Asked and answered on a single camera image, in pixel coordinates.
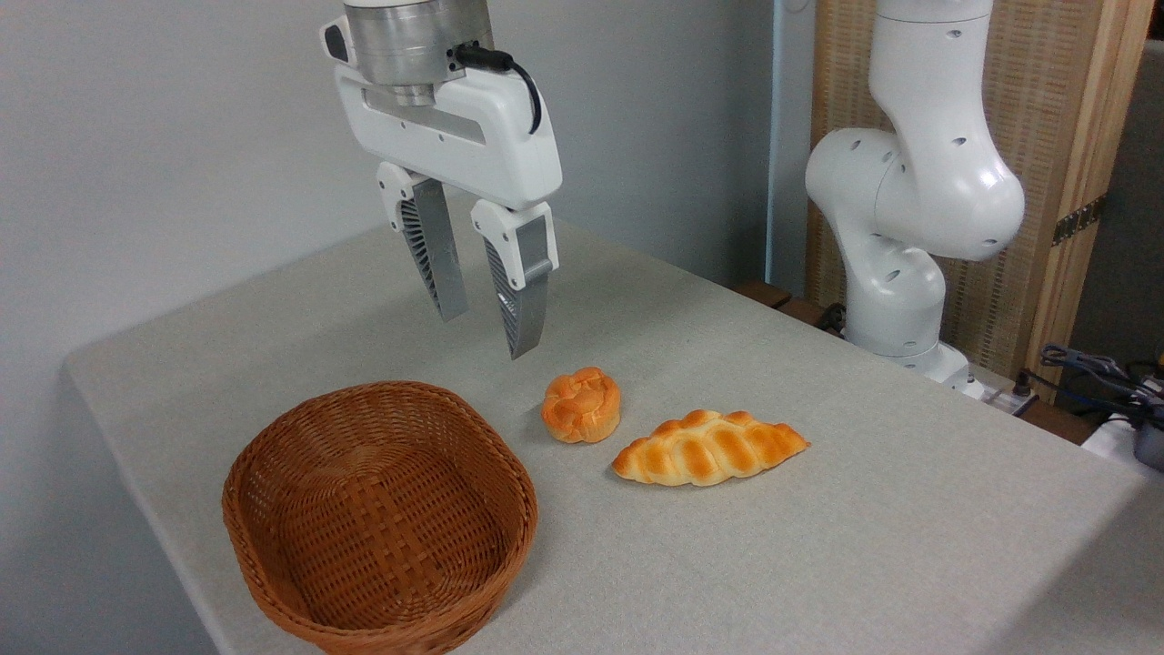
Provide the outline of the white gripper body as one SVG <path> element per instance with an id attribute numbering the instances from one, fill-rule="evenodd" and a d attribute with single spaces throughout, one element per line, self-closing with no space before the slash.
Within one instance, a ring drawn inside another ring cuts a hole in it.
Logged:
<path id="1" fill-rule="evenodd" d="M 548 118 L 513 72 L 469 69 L 457 48 L 492 47 L 487 16 L 341 16 L 324 24 L 338 97 L 365 152 L 511 211 L 561 186 Z"/>

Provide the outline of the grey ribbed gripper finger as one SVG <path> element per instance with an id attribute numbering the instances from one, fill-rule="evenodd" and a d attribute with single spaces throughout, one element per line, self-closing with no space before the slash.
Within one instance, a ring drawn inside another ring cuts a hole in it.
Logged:
<path id="1" fill-rule="evenodd" d="M 436 312 L 450 322 L 468 311 L 457 248 L 441 181 L 382 162 L 377 170 L 389 223 L 399 233 Z"/>
<path id="2" fill-rule="evenodd" d="M 470 216 L 487 245 L 501 316 L 512 359 L 539 344 L 547 309 L 548 282 L 558 270 L 556 228 L 548 202 L 527 211 L 480 199 Z"/>

